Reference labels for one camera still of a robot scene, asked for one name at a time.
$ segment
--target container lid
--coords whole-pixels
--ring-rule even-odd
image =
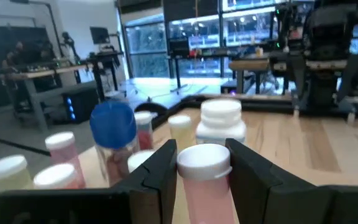
[[[22,155],[8,156],[0,159],[0,180],[16,174],[27,167],[27,161]]]
[[[149,124],[152,119],[152,113],[149,111],[141,111],[135,113],[136,124]]]
[[[184,149],[177,157],[178,173],[185,179],[214,180],[228,175],[229,150],[218,144],[199,144]]]
[[[241,102],[233,99],[213,99],[201,104],[205,116],[235,116],[241,113]]]
[[[136,137],[134,112],[126,103],[97,105],[89,123],[95,143],[102,147],[120,150]]]
[[[191,118],[187,115],[176,115],[168,118],[168,124],[175,128],[185,128],[191,126]]]
[[[142,150],[130,156],[128,159],[129,173],[133,172],[142,165],[150,156],[153,155],[154,150]]]
[[[75,137],[71,131],[53,134],[45,139],[45,145],[49,150],[62,149],[74,144]]]
[[[57,164],[44,169],[34,177],[36,189],[64,189],[77,177],[71,164]]]

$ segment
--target table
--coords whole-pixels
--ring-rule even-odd
[[[199,109],[186,108],[178,114],[190,116],[195,130]],[[281,168],[315,185],[358,185],[358,120],[350,127],[342,119],[255,112],[243,112],[242,119],[247,125],[247,145]],[[168,139],[170,132],[165,123],[154,131],[155,148]],[[82,153],[80,162],[88,187],[107,187],[95,148]],[[172,223],[189,223],[179,176]]]
[[[11,73],[7,74],[6,78],[11,80],[23,80],[25,87],[27,88],[27,91],[29,92],[30,100],[32,103],[32,106],[34,108],[35,117],[37,118],[37,121],[39,123],[39,128],[42,132],[47,132],[48,126],[47,122],[45,120],[44,112],[42,111],[42,107],[40,105],[40,102],[43,100],[46,100],[47,98],[51,98],[53,96],[59,96],[62,93],[67,93],[70,91],[80,90],[80,89],[89,89],[89,88],[96,88],[96,82],[87,82],[87,83],[79,83],[77,85],[72,86],[64,86],[61,88],[37,93],[34,85],[34,78],[38,77],[45,77],[49,75],[54,74],[61,74],[66,72],[73,72],[77,71],[79,69],[84,68],[93,68],[92,64],[87,65],[75,65],[70,67],[64,67],[64,68],[58,68],[56,70],[43,70],[39,72],[27,72],[27,73]]]

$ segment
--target white cap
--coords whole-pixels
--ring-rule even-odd
[[[45,145],[49,150],[62,149],[74,142],[74,134],[71,131],[53,134],[45,139]]]
[[[148,124],[153,119],[152,113],[149,111],[141,111],[135,113],[136,124]]]
[[[64,189],[77,178],[71,164],[57,164],[44,169],[34,177],[36,189]]]
[[[128,159],[129,173],[133,172],[142,165],[150,156],[153,155],[154,150],[142,150],[130,156]]]
[[[218,144],[199,144],[184,149],[177,157],[177,164],[179,175],[198,181],[219,179],[232,170],[229,150]]]
[[[191,126],[191,118],[187,115],[176,115],[168,118],[168,124],[175,128],[185,128]]]
[[[213,99],[201,104],[201,114],[212,117],[236,116],[241,113],[241,108],[241,102],[238,100]]]
[[[8,156],[0,159],[0,180],[14,175],[27,167],[27,161],[22,155]]]

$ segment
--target clear container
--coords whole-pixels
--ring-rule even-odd
[[[141,111],[135,113],[137,137],[139,139],[140,150],[153,149],[153,126],[152,113]]]
[[[168,118],[171,138],[177,142],[177,149],[181,151],[194,145],[194,131],[191,118],[187,115],[176,115]]]
[[[0,192],[32,188],[31,176],[24,156],[15,155],[0,159]]]
[[[233,99],[207,100],[201,104],[201,121],[196,129],[197,144],[225,145],[227,138],[246,141],[241,102]]]
[[[73,164],[80,188],[86,187],[84,174],[82,172],[80,158],[75,147],[75,137],[71,131],[53,134],[45,139],[45,145],[50,151],[54,164]]]
[[[191,224],[234,224],[229,150],[218,144],[184,149],[177,157]]]
[[[80,189],[78,174],[73,164],[57,164],[44,169],[34,177],[36,189]]]
[[[96,106],[89,123],[102,175],[113,186],[129,175],[128,158],[140,150],[134,113],[125,103],[108,101]]]
[[[142,165],[148,158],[150,158],[150,156],[154,154],[154,152],[154,150],[143,150],[131,155],[128,159],[129,173],[133,172],[136,168]]]

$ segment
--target red object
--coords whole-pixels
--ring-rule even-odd
[[[137,137],[139,138],[140,150],[153,149],[153,140],[147,131],[138,131]]]

